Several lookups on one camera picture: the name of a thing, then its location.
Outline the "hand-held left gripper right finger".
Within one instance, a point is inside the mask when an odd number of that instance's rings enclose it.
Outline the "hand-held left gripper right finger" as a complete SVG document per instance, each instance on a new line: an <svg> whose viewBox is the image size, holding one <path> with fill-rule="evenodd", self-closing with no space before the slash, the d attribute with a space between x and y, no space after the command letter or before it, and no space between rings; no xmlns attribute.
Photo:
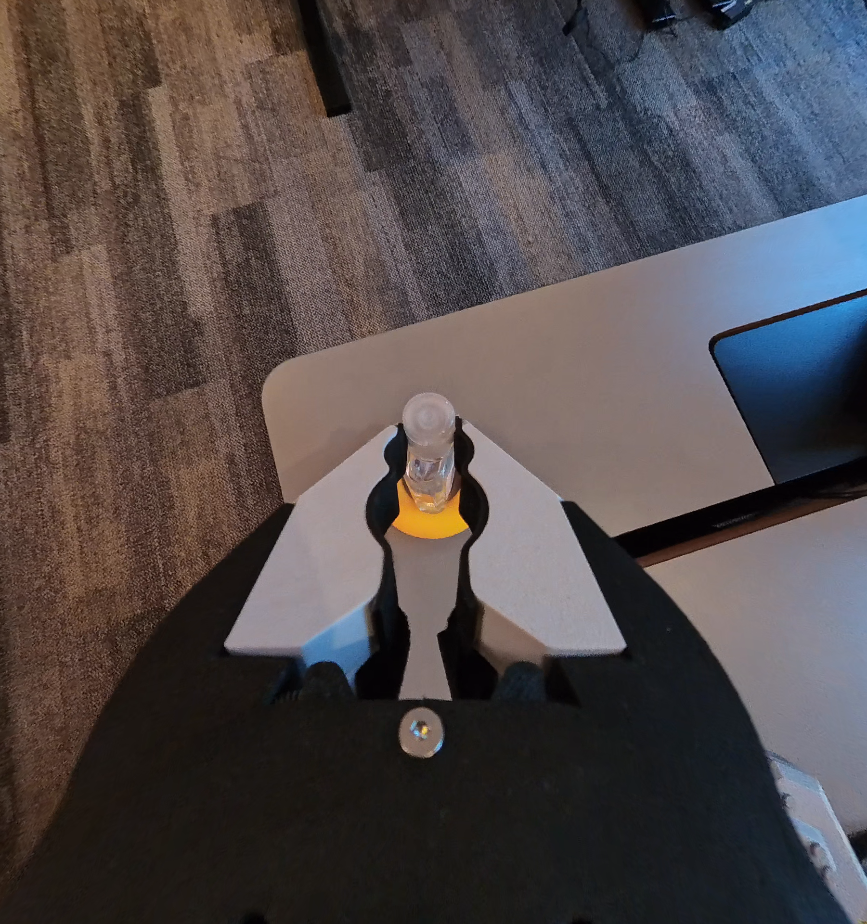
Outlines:
<svg viewBox="0 0 867 924"><path fill-rule="evenodd" d="M457 422L459 514L470 532L439 633L451 698L490 699L507 669L619 655L626 644L559 495Z"/></svg>

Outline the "small clear plastic bottle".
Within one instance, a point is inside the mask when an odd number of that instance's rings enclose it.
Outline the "small clear plastic bottle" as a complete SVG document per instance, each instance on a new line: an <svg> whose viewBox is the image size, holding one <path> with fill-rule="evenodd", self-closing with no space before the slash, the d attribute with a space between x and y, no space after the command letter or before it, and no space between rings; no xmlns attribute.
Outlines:
<svg viewBox="0 0 867 924"><path fill-rule="evenodd" d="M404 406L404 484L417 509L440 514L453 494L455 412L440 394L417 394Z"/></svg>

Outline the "grey desk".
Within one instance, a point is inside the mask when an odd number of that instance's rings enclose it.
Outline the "grey desk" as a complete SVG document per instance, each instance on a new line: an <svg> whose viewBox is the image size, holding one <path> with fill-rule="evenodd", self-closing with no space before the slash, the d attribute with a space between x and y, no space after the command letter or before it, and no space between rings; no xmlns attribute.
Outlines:
<svg viewBox="0 0 867 924"><path fill-rule="evenodd" d="M867 195L281 364L264 415L286 499L411 387L445 387L488 436L608 531L767 487L713 336L867 289ZM766 742L867 827L867 499L650 571L738 683Z"/></svg>

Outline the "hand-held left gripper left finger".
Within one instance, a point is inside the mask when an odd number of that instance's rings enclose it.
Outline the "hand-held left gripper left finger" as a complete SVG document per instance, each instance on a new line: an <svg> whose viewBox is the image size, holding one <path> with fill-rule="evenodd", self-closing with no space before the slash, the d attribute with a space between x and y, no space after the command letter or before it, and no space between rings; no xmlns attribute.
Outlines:
<svg viewBox="0 0 867 924"><path fill-rule="evenodd" d="M236 656L337 664L358 697L397 699L409 628L385 537L405 437L390 425L301 493L225 642Z"/></svg>

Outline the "black desk leg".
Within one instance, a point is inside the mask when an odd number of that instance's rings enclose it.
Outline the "black desk leg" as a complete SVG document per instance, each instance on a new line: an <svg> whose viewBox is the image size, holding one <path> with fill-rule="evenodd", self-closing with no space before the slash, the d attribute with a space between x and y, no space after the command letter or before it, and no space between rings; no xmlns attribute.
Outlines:
<svg viewBox="0 0 867 924"><path fill-rule="evenodd" d="M297 1L300 26L311 70L328 118L351 112L351 102L324 22L322 3Z"/></svg>

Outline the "grey battery box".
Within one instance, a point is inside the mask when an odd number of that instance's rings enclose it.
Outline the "grey battery box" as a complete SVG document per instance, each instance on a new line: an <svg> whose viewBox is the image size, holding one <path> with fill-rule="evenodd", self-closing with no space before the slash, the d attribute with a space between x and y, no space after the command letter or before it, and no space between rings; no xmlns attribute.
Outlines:
<svg viewBox="0 0 867 924"><path fill-rule="evenodd" d="M816 872L856 921L867 906L867 875L817 779L767 751L786 814Z"/></svg>

